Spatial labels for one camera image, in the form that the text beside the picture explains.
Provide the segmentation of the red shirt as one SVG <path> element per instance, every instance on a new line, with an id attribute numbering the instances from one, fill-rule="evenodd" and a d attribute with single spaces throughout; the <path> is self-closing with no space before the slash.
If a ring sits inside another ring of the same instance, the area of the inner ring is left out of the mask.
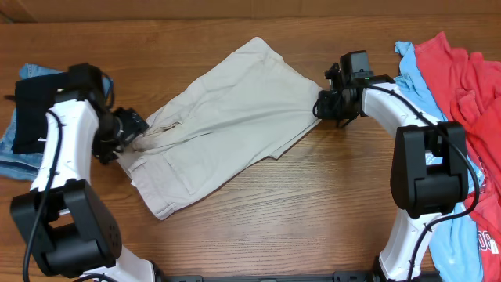
<path id="1" fill-rule="evenodd" d="M 417 66 L 440 110 L 467 133 L 470 159 L 485 185 L 470 217 L 500 247 L 500 62 L 452 47 L 445 34 L 415 47 Z"/>

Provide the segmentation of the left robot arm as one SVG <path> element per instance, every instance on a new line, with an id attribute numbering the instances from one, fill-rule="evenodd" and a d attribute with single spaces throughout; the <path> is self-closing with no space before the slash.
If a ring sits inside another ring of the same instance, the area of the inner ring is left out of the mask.
<path id="1" fill-rule="evenodd" d="M 26 244 L 24 261 L 49 277 L 162 282 L 164 273 L 122 243 L 119 225 L 92 188 L 92 159 L 108 164 L 147 130 L 114 106 L 109 76 L 88 63 L 16 83 L 13 152 L 42 153 L 30 190 L 10 214 Z"/>

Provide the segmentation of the folded blue denim jeans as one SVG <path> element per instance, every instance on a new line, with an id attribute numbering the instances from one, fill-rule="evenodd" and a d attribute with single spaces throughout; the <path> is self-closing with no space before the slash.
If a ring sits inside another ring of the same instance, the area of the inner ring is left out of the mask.
<path id="1" fill-rule="evenodd" d="M 58 73 L 61 73 L 61 70 L 42 67 L 33 63 L 25 63 L 19 71 L 19 76 L 21 80 L 24 80 Z M 38 174 L 43 154 L 14 154 L 12 146 L 15 134 L 16 110 L 13 111 L 11 122 L 1 138 L 1 176 L 17 180 L 33 181 Z"/>

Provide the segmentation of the folded black garment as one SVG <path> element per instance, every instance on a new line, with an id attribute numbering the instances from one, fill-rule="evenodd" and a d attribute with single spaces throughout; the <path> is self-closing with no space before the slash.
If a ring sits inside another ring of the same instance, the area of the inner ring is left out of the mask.
<path id="1" fill-rule="evenodd" d="M 57 89 L 70 85 L 68 72 L 47 74 L 16 82 L 16 132 L 14 154 L 42 153 L 48 132 L 46 113 L 56 102 Z"/>

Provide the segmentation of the beige khaki shorts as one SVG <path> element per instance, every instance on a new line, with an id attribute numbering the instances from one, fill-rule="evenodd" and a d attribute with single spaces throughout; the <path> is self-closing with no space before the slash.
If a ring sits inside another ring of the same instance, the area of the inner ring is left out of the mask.
<path id="1" fill-rule="evenodd" d="M 147 208 L 166 219 L 312 130 L 319 86 L 252 38 L 147 119 L 119 156 Z"/>

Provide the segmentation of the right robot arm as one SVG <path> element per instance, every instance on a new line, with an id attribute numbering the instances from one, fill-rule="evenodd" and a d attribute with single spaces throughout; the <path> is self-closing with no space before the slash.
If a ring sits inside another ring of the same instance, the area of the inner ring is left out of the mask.
<path id="1" fill-rule="evenodd" d="M 426 114 L 387 76 L 342 78 L 328 74 L 313 114 L 344 127 L 368 116 L 395 139 L 390 190 L 398 207 L 385 248 L 369 271 L 340 271 L 340 281 L 439 281 L 420 268 L 435 228 L 468 195 L 466 137 L 457 122 Z"/>

